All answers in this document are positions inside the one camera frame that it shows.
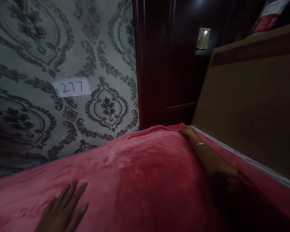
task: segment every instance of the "wrist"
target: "wrist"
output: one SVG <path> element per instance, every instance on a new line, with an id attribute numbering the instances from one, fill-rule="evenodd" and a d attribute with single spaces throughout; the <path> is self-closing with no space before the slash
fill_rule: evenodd
<path id="1" fill-rule="evenodd" d="M 194 138 L 191 138 L 191 144 L 193 146 L 195 146 L 196 144 L 199 144 L 199 143 L 203 143 L 204 141 L 202 139 L 200 139 L 199 137 L 194 137 Z"/>

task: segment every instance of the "fleece blanket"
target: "fleece blanket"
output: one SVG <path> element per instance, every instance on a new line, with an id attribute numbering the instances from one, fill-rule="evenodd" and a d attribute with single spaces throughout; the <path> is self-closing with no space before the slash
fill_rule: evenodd
<path id="1" fill-rule="evenodd" d="M 177 131 L 183 126 L 154 126 L 1 178 L 0 232 L 34 231 L 48 202 L 75 179 L 88 183 L 76 209 L 89 203 L 77 231 L 219 231 L 208 176 Z M 200 136 L 290 217 L 288 184 Z"/>

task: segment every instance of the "bracelet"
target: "bracelet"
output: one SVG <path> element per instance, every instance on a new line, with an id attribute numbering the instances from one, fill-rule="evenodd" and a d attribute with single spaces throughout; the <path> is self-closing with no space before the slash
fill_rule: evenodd
<path id="1" fill-rule="evenodd" d="M 208 144 L 207 143 L 198 143 L 198 144 L 194 145 L 193 150 L 195 151 L 196 150 L 196 147 L 197 146 L 200 146 L 200 145 L 208 145 Z"/>

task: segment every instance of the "cardboard box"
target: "cardboard box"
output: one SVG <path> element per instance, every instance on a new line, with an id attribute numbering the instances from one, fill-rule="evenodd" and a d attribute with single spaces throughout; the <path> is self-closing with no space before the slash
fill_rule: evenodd
<path id="1" fill-rule="evenodd" d="M 290 25 L 213 51 L 192 125 L 290 179 Z"/>

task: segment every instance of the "door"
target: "door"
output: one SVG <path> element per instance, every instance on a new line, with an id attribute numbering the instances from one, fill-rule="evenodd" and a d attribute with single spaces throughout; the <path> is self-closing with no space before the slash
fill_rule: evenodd
<path id="1" fill-rule="evenodd" d="M 265 1 L 133 1 L 141 130 L 191 123 L 213 49 L 245 38 Z M 200 27 L 211 29 L 205 50 Z"/>

